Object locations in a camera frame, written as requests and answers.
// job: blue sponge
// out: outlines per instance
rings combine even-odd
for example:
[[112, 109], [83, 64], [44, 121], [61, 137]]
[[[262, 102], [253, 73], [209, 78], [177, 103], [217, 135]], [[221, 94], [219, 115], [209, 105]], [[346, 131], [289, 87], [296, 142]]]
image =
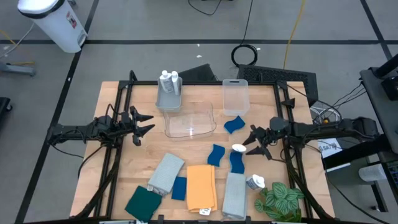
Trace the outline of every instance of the blue sponge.
[[176, 177], [173, 185], [172, 199], [185, 200], [186, 193], [187, 193], [187, 178]]
[[244, 173], [244, 165], [242, 162], [242, 153], [232, 150], [229, 154], [229, 161], [231, 163], [231, 172], [235, 174]]
[[224, 128], [227, 130], [229, 134], [232, 134], [235, 130], [243, 128], [245, 125], [244, 121], [240, 116], [237, 116], [235, 119], [232, 121], [227, 121], [224, 124]]
[[207, 164], [213, 166], [220, 166], [220, 160], [224, 156], [225, 148], [223, 146], [213, 145], [213, 151], [207, 158]]

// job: wooden table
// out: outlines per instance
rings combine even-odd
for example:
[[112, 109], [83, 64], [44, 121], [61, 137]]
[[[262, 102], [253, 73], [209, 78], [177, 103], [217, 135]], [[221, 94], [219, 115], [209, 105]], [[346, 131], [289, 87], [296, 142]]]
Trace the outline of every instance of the wooden table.
[[[290, 82], [290, 85], [301, 92], [305, 92], [301, 82]], [[95, 116], [104, 115], [108, 103], [114, 103], [116, 97], [118, 82], [103, 82]], [[207, 157], [212, 150], [213, 144], [219, 144], [226, 149], [231, 149], [232, 144], [241, 144], [250, 132], [250, 124], [269, 127], [269, 120], [277, 116], [275, 106], [275, 96], [272, 86], [249, 86], [250, 110], [243, 116], [246, 125], [243, 129], [229, 135], [223, 125], [225, 122], [233, 119], [233, 117], [223, 114], [223, 97], [222, 86], [183, 86], [183, 103], [209, 101], [213, 104], [213, 114], [217, 127], [212, 136], [207, 138], [193, 139], [189, 141], [171, 141], [164, 134], [164, 119], [162, 113], [155, 107], [157, 98], [157, 86], [155, 85], [134, 85], [131, 96], [130, 105], [134, 105], [140, 114], [151, 114], [154, 116], [146, 122], [140, 124], [145, 126], [148, 124], [156, 124], [142, 140], [142, 146], [133, 145], [130, 135], [124, 138], [123, 152], [121, 163], [119, 166], [119, 175], [116, 185], [116, 193], [113, 205], [113, 219], [131, 220], [134, 217], [124, 210], [127, 202], [133, 195], [138, 185], [146, 187], [148, 180], [157, 167], [160, 160], [166, 152], [172, 153], [185, 161], [179, 176], [186, 177], [187, 166], [206, 164]], [[308, 108], [307, 99], [297, 92], [289, 89], [290, 98], [296, 98], [295, 108], [293, 109], [294, 119], [297, 122], [312, 123], [310, 110]], [[282, 90], [280, 91], [281, 100], [283, 100]], [[123, 108], [124, 97], [122, 97], [121, 108]], [[317, 147], [316, 141], [311, 145]], [[85, 157], [90, 155], [96, 148], [98, 142], [89, 142], [87, 144]], [[256, 143], [248, 146], [252, 149]], [[279, 158], [282, 149], [282, 143], [269, 147], [274, 158]], [[105, 149], [100, 150], [93, 156], [82, 168], [78, 185], [76, 188], [75, 199], [73, 201], [70, 215], [76, 215], [82, 210], [86, 203], [93, 196], [99, 185], [101, 169], [104, 161]], [[283, 182], [289, 186], [286, 165], [282, 162], [268, 161], [264, 156], [244, 156], [243, 162], [245, 166], [244, 174], [246, 176], [257, 174], [266, 180], [266, 187], [269, 189], [273, 182]], [[326, 178], [323, 171], [322, 160], [319, 152], [305, 148], [303, 150], [303, 164], [307, 185], [309, 191], [316, 198], [318, 203], [325, 209], [327, 213], [334, 216], [331, 204], [330, 193]], [[168, 194], [160, 204], [153, 219], [157, 216], [164, 215], [165, 220], [220, 220], [222, 218], [221, 210], [224, 198], [227, 173], [230, 171], [228, 156], [224, 155], [220, 167], [216, 167], [216, 194], [218, 199], [218, 210], [212, 212], [210, 216], [204, 217], [197, 213], [190, 213], [187, 210], [186, 201], [172, 200], [171, 194]], [[254, 208], [254, 201], [260, 198], [260, 195], [248, 189], [248, 215], [252, 220], [269, 220], [265, 213], [258, 213]], [[103, 206], [101, 214], [105, 214], [106, 203], [108, 201], [108, 192], [103, 196]], [[300, 208], [302, 208], [305, 216], [305, 209], [300, 200]]]

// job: light gray towel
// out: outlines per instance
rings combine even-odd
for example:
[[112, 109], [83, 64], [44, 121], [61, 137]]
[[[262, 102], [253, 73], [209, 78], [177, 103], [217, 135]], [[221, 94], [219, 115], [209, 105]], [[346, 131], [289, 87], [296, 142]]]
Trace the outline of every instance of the light gray towel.
[[248, 209], [246, 177], [243, 174], [228, 173], [226, 179], [223, 215], [244, 220]]
[[171, 192], [175, 178], [183, 165], [182, 159], [166, 153], [149, 179], [148, 186], [153, 187], [153, 191], [161, 196], [167, 195]]

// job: gray plastic basket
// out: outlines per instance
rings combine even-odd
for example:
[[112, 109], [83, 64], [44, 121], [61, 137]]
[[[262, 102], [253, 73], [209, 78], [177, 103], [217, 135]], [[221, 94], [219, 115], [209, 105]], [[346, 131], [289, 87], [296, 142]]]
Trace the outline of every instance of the gray plastic basket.
[[178, 113], [181, 107], [181, 98], [182, 98], [182, 78], [178, 78], [178, 87], [180, 90], [180, 95], [177, 96], [174, 91], [170, 93], [166, 93], [163, 91], [162, 85], [160, 84], [160, 80], [157, 79], [157, 101], [156, 107], [161, 111], [167, 112], [175, 112]]

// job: folded towel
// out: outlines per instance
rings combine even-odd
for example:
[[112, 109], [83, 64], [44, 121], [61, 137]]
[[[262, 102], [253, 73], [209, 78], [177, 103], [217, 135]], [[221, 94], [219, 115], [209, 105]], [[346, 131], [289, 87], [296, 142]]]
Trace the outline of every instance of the folded towel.
[[183, 165], [184, 161], [182, 159], [173, 154], [166, 153], [148, 181], [149, 188], [153, 187], [153, 191], [161, 196], [170, 193], [174, 180]]
[[162, 196], [138, 186], [125, 211], [134, 216], [137, 220], [148, 222], [155, 213], [162, 201]]
[[234, 219], [245, 219], [248, 209], [246, 177], [243, 174], [228, 173], [226, 179], [223, 215]]
[[187, 205], [191, 212], [199, 212], [202, 208], [217, 210], [214, 166], [187, 167]]
[[176, 177], [173, 186], [172, 199], [185, 200], [186, 193], [187, 193], [187, 178]]

